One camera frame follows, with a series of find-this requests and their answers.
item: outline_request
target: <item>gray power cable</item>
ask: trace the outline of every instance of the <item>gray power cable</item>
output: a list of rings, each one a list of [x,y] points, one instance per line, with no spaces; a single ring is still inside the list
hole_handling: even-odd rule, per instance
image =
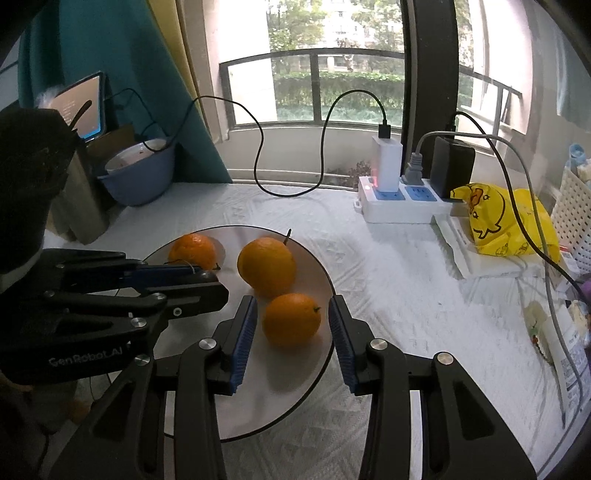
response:
[[[506,140],[505,138],[499,137],[498,135],[468,134],[468,133],[462,133],[462,132],[436,131],[436,132],[426,133],[420,138],[420,140],[417,143],[417,148],[415,149],[415,153],[417,155],[420,155],[421,146],[423,145],[424,140],[427,137],[432,137],[432,136],[489,138],[490,140],[496,140],[501,143],[504,143],[515,153],[515,155],[519,159],[519,162],[521,163],[521,167],[523,168],[524,173],[525,173],[527,185],[530,190],[531,204],[532,204],[532,207],[534,210],[535,224],[538,228],[538,233],[540,235],[540,240],[542,242],[542,248],[544,250],[544,253],[546,254],[546,256],[548,256],[548,244],[546,243],[546,238],[544,236],[544,232],[542,231],[542,225],[540,222],[540,216],[538,214],[538,207],[537,207],[536,201],[535,201],[534,188],[533,188],[533,185],[531,182],[530,172],[528,171],[527,166],[525,165],[525,161],[523,160],[523,157],[521,156],[519,151],[513,146],[513,144],[510,141]],[[583,382],[581,380],[581,375],[579,373],[579,370],[577,369],[577,366],[574,363],[574,360],[569,352],[569,349],[566,346],[566,342],[564,341],[564,336],[562,335],[562,331],[560,330],[560,325],[558,324],[558,318],[556,317],[556,310],[554,308],[554,300],[552,298],[552,291],[551,291],[551,287],[550,287],[550,276],[549,276],[549,269],[548,269],[547,262],[544,262],[544,282],[545,282],[545,287],[546,287],[546,296],[548,297],[548,308],[550,309],[550,316],[552,318],[552,324],[554,325],[554,330],[556,331],[556,334],[558,336],[558,341],[560,342],[560,346],[564,352],[564,355],[566,356],[570,367],[573,369],[574,376],[577,379],[577,386],[579,388],[579,405],[577,406],[577,410],[574,412],[574,416],[573,416],[572,420],[570,421],[568,428],[564,432],[564,435],[562,436],[562,438],[560,439],[560,441],[558,442],[558,444],[556,445],[556,447],[554,448],[552,453],[549,455],[549,457],[546,460],[546,462],[544,463],[544,465],[542,465],[542,467],[536,472],[537,475],[539,475],[546,468],[546,466],[551,462],[552,458],[554,458],[554,455],[556,455],[556,452],[558,452],[558,449],[563,444],[566,436],[569,434],[569,432],[573,428],[574,422],[576,421],[577,416],[579,415],[579,412],[582,410],[582,407],[583,407]]]

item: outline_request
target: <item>white plastic basket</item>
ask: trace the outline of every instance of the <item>white plastic basket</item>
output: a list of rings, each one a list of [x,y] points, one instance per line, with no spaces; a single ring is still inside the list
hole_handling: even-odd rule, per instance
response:
[[[591,273],[591,190],[568,168],[562,175],[552,223],[560,245],[570,248],[579,270]]]

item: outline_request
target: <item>table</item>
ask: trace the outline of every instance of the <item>table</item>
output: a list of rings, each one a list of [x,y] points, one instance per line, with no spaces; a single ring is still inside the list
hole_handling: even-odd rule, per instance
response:
[[[539,469],[563,434],[557,381],[532,346],[524,322],[524,309],[532,302],[547,311],[543,279],[464,280],[437,226],[367,224],[353,209],[355,198],[356,193],[342,190],[283,199],[254,185],[173,184],[156,201],[126,208],[84,248],[143,259],[185,233],[211,226],[291,228],[292,237],[324,265],[352,315],[368,322],[375,335],[413,355],[451,352]],[[412,402],[410,478],[419,479],[417,395]],[[356,479],[370,403],[369,397],[349,393],[334,355],[316,389],[292,415],[256,436],[223,445],[228,478]],[[588,412],[579,416],[564,448]]]

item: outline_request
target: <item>white phone charger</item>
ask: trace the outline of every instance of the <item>white phone charger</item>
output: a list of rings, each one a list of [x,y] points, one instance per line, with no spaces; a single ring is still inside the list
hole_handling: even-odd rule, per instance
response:
[[[371,176],[380,192],[397,192],[400,188],[402,144],[393,138],[372,137]]]

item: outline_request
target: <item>white power strip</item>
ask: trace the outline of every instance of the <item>white power strip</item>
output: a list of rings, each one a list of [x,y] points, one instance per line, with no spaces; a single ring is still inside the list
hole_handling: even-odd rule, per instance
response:
[[[463,202],[445,201],[431,188],[400,183],[396,193],[381,193],[371,177],[359,177],[359,200],[355,209],[363,213],[368,223],[431,223],[433,215],[465,215]]]

